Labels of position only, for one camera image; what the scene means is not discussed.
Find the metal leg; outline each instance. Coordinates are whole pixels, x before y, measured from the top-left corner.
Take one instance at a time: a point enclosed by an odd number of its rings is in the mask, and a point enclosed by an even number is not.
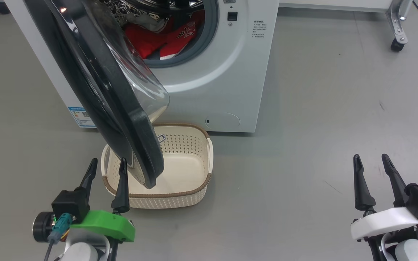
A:
[[[411,3],[412,0],[393,0],[390,8],[386,12],[386,16],[390,21],[390,26],[393,29],[395,37],[391,44],[391,49],[393,51],[401,51],[404,45],[408,43],[406,34],[401,25],[401,20],[406,19],[405,15],[407,14]]]

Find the basket tag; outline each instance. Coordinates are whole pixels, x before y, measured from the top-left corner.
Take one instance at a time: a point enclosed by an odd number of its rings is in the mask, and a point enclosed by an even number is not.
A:
[[[161,142],[163,142],[166,139],[167,137],[164,134],[157,136],[157,141],[159,142],[159,144],[161,144]]]

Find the gray floor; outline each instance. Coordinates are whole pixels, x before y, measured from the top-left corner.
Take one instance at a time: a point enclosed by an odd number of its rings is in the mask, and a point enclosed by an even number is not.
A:
[[[198,205],[133,210],[119,260],[371,260],[351,240],[352,157],[377,210],[393,196],[380,155],[418,183],[418,13],[393,40],[381,14],[281,9],[257,132],[213,135],[214,178]],[[69,115],[10,15],[0,15],[0,261],[41,260],[30,227],[74,189],[105,145]],[[109,210],[95,180],[90,203]],[[53,256],[61,253],[55,246]]]

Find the red garment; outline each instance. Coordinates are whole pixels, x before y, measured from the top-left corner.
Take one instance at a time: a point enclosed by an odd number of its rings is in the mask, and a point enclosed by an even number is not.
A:
[[[196,30],[203,21],[204,10],[194,12],[186,24],[169,33],[167,35],[167,45],[160,51],[161,60],[170,59],[178,55],[196,37]]]
[[[144,59],[163,46],[167,41],[166,35],[153,33],[136,24],[127,25],[125,35],[138,51],[141,58]]]

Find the basket bottom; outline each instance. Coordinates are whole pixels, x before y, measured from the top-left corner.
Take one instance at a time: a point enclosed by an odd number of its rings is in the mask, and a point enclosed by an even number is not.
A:
[[[191,154],[164,154],[164,172],[150,190],[129,173],[129,192],[133,194],[169,194],[197,189],[206,180],[201,159]]]

